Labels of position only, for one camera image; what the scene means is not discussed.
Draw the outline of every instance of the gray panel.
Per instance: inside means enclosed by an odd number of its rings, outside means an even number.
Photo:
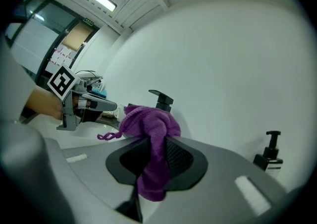
[[[91,147],[65,149],[65,157],[87,154],[88,159],[70,164],[81,181],[112,208],[129,199],[132,187],[119,184],[107,171],[105,162],[113,151],[137,138],[109,142]],[[200,182],[186,191],[167,192],[158,210],[147,221],[156,223],[240,223],[255,217],[248,203],[234,183],[245,175],[271,203],[280,200],[284,189],[269,175],[242,156],[191,139],[180,142],[201,151],[208,160],[208,170]]]
[[[75,222],[54,177],[44,140],[37,130],[14,122],[0,123],[0,167],[21,196],[24,195],[46,221]],[[9,186],[8,190],[19,197],[13,187]]]
[[[66,158],[80,154],[88,156],[88,159],[69,165],[92,193],[112,208],[116,208],[124,201],[129,200],[133,186],[120,184],[113,178],[106,168],[106,158],[116,149],[129,143],[131,143],[130,139],[63,150]]]
[[[135,223],[124,215],[111,209],[80,182],[67,163],[55,140],[45,139],[45,143],[56,180],[71,206],[76,223]]]
[[[234,183],[242,175],[248,176],[272,203],[285,195],[273,178],[242,156],[191,139],[178,139],[206,156],[207,173],[190,190],[168,192],[147,223],[236,224],[253,219],[255,215]]]

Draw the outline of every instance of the soap dispenser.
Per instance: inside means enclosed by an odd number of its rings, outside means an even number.
[[[263,155],[257,154],[255,156],[253,163],[276,178],[283,164],[283,160],[277,158],[278,149],[276,148],[277,137],[281,135],[281,132],[267,131],[266,134],[271,135],[269,146],[265,147]]]

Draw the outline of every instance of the purple cloth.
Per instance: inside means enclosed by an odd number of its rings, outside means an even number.
[[[100,140],[120,138],[122,133],[131,136],[151,137],[151,157],[137,180],[138,193],[150,201],[162,201],[164,186],[169,181],[169,168],[164,152],[165,136],[180,136],[180,127],[173,116],[165,111],[145,106],[128,106],[127,115],[120,123],[119,132],[98,135]]]

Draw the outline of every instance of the bottle label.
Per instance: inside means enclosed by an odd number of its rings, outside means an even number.
[[[272,177],[277,178],[277,175],[279,171],[281,170],[281,168],[282,168],[282,163],[268,164],[265,172],[271,175]]]

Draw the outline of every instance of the sleeve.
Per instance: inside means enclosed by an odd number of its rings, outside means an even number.
[[[35,88],[34,81],[12,56],[3,34],[0,36],[0,121],[19,120]]]

